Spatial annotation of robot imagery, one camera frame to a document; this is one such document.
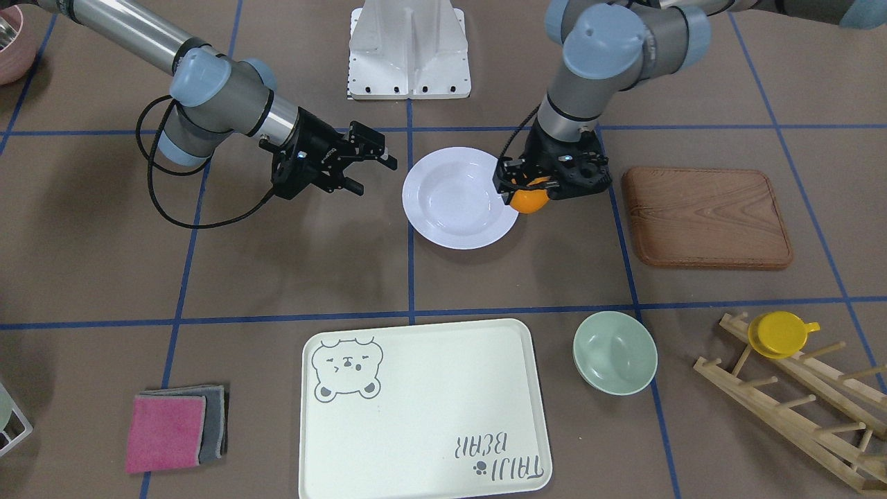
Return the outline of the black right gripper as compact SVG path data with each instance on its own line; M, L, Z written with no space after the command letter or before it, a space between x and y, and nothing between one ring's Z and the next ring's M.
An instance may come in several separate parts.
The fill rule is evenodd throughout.
M279 146L262 138L261 148L272 152L272 194L285 200L294 199L311 184L327 193L344 189L363 196L363 184L344 174L356 161L377 161L397 170L397 158L390 155L383 133L352 121L349 131L342 134L301 107L291 138Z

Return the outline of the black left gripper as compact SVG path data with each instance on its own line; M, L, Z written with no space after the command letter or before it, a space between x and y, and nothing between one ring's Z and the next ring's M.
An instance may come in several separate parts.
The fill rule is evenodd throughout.
M613 179L596 132L586 130L578 142L564 142L535 124L519 158L498 158L492 182L504 205L510 205L518 189L546 190L551 201L561 201L603 193Z

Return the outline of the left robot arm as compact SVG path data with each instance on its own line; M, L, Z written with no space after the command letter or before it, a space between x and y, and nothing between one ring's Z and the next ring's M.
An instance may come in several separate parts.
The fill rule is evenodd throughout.
M703 59L710 18L763 10L824 24L869 30L885 24L884 1L552 1L545 30L561 47L561 65L516 158L500 154L492 182L502 201L596 195L613 179L595 128L619 92L674 75Z

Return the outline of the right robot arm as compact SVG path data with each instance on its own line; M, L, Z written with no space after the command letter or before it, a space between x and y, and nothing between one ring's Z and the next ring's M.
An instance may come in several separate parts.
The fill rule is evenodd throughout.
M336 132L278 95L275 76L262 61L232 60L137 2L37 5L90 28L171 76L173 108L157 146L175 164L200 166L228 136L241 134L272 153L272 194L287 200L311 184L327 193L346 189L362 195L361 183L345 175L354 162L397 168L377 130L352 122L346 134Z

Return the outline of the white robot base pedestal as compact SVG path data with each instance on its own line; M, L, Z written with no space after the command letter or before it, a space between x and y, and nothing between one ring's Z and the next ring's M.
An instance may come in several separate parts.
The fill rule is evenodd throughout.
M450 1L367 1L351 11L346 95L462 99L472 92L463 10Z

